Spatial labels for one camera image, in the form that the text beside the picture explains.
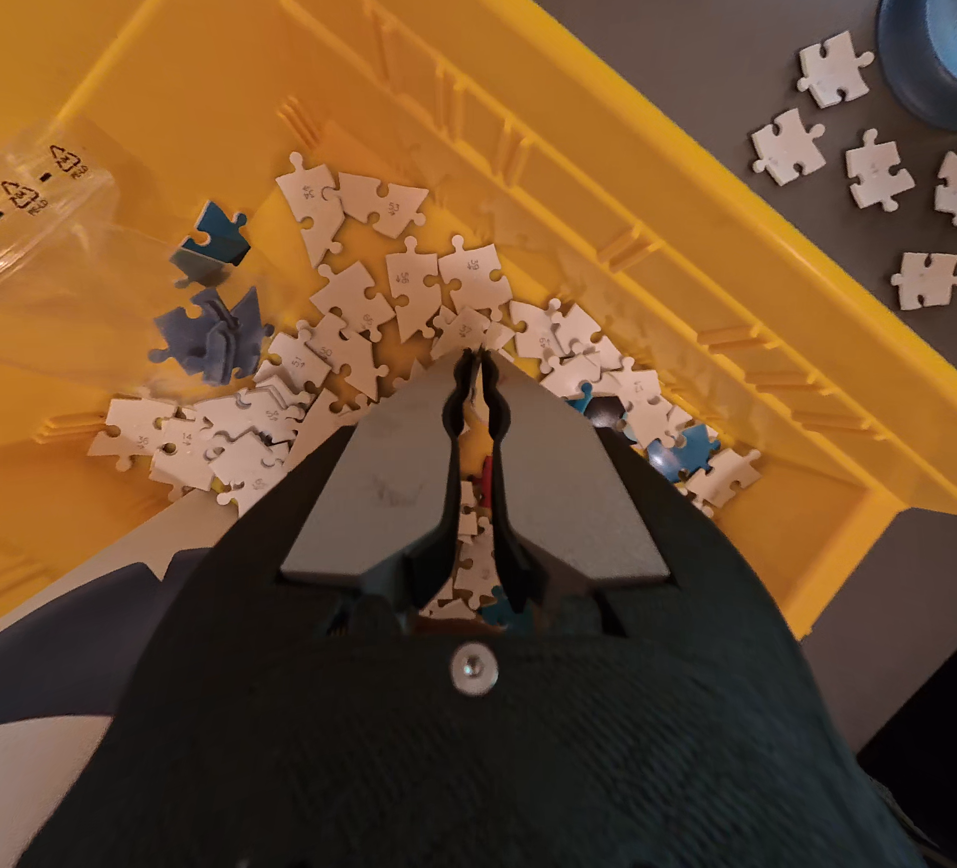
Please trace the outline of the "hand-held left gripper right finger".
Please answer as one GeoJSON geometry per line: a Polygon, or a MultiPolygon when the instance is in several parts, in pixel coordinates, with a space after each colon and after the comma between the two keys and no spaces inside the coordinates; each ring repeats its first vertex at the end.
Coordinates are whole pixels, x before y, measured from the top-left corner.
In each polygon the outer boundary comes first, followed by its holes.
{"type": "Polygon", "coordinates": [[[507,359],[478,357],[493,441],[496,571],[512,610],[668,581],[592,423],[507,359]]]}

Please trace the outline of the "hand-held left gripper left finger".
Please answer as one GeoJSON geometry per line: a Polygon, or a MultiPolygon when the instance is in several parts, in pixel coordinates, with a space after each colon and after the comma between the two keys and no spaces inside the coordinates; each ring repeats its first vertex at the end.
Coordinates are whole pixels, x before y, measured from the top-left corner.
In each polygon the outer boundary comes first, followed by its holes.
{"type": "Polygon", "coordinates": [[[461,515],[459,438],[479,351],[447,355],[352,429],[281,564],[291,582],[420,610],[449,578],[461,515]]]}

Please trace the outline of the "pile of white puzzle pieces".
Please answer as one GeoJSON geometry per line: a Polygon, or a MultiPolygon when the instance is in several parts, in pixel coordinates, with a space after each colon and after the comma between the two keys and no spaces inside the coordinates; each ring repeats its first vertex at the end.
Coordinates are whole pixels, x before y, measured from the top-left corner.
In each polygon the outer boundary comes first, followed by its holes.
{"type": "MultiPolygon", "coordinates": [[[[392,184],[389,197],[380,197],[376,180],[344,172],[334,180],[326,166],[305,169],[298,153],[290,163],[293,171],[277,184],[295,219],[312,222],[303,238],[325,279],[310,298],[319,323],[300,321],[296,334],[269,336],[254,386],[236,393],[185,407],[145,396],[113,398],[87,455],[115,459],[118,472],[148,458],[150,479],[170,488],[171,501],[189,490],[210,491],[218,480],[222,503],[234,502],[243,513],[334,431],[354,425],[378,402],[389,368],[375,354],[382,326],[392,321],[397,339],[386,340],[386,348],[422,336],[433,340],[431,360],[478,348],[532,360],[534,378],[582,414],[594,396],[618,397],[626,407],[620,431],[646,456],[653,441],[681,445],[684,428],[702,423],[667,399],[657,372],[636,369],[577,303],[564,309],[557,299],[546,308],[506,302],[512,290],[505,276],[493,277],[501,271],[494,244],[467,249],[456,236],[453,251],[437,255],[420,250],[410,233],[403,251],[385,256],[399,305],[378,293],[369,296],[373,277],[365,262],[335,271],[325,260],[341,251],[336,236],[345,218],[368,223],[373,204],[386,206],[381,231],[395,237],[410,224],[425,224],[420,208],[428,192],[392,184]]],[[[669,483],[711,516],[761,477],[759,458],[757,451],[741,455],[721,447],[708,470],[669,483]]]]}

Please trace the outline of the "yellow plastic bin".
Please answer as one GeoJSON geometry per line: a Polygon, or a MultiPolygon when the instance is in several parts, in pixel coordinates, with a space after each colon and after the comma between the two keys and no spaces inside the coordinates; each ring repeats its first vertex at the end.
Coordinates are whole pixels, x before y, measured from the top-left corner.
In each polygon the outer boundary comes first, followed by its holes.
{"type": "MultiPolygon", "coordinates": [[[[426,187],[421,247],[494,243],[761,452],[716,522],[798,637],[899,511],[955,513],[955,370],[532,0],[2,0],[2,141],[44,122],[149,236],[244,212],[277,328],[318,316],[294,150],[426,187]]],[[[164,509],[86,455],[115,395],[2,366],[2,614],[164,509]]]]}

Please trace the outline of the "blue jigsaw puzzle piece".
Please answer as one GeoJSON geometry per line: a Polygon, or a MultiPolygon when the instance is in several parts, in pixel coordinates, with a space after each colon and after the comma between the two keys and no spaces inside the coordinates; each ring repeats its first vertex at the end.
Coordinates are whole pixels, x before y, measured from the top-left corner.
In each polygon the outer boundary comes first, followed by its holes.
{"type": "Polygon", "coordinates": [[[223,283],[231,275],[231,267],[238,266],[250,250],[242,233],[247,222],[244,212],[229,216],[209,200],[194,226],[203,239],[186,237],[169,258],[182,274],[174,286],[185,289],[193,283],[204,287],[223,283]]]}
{"type": "Polygon", "coordinates": [[[650,465],[673,484],[708,470],[710,457],[721,448],[717,432],[702,423],[684,428],[681,439],[681,445],[676,443],[671,448],[658,440],[647,448],[650,465]]]}

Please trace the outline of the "blue ear cutout sheet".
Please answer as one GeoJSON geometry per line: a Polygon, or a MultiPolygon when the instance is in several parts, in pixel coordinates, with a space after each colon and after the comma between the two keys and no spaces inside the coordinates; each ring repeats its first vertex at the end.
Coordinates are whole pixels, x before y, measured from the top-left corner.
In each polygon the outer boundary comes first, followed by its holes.
{"type": "Polygon", "coordinates": [[[2,617],[2,866],[76,783],[162,617],[236,521],[194,490],[2,617]]]}

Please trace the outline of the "clear plastic bag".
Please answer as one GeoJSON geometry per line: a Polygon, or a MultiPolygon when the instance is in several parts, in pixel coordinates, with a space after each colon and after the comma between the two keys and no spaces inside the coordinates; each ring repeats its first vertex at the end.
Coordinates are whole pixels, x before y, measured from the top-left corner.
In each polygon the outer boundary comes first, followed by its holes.
{"type": "MultiPolygon", "coordinates": [[[[225,386],[186,374],[175,359],[150,361],[151,349],[165,347],[154,319],[176,307],[199,317],[191,298],[206,287],[174,286],[182,274],[169,258],[181,243],[131,226],[123,202],[113,173],[77,132],[44,122],[2,141],[2,366],[115,394],[225,386]]],[[[229,308],[257,287],[269,324],[276,282],[248,255],[209,287],[229,308]]]]}

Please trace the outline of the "blue round plastic stand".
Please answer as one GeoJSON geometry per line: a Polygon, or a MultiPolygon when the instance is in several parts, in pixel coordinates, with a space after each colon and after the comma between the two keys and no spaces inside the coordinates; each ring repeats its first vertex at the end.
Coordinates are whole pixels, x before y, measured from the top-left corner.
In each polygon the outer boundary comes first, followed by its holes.
{"type": "Polygon", "coordinates": [[[956,0],[880,0],[876,44],[893,96],[918,120],[956,131],[956,0]]]}

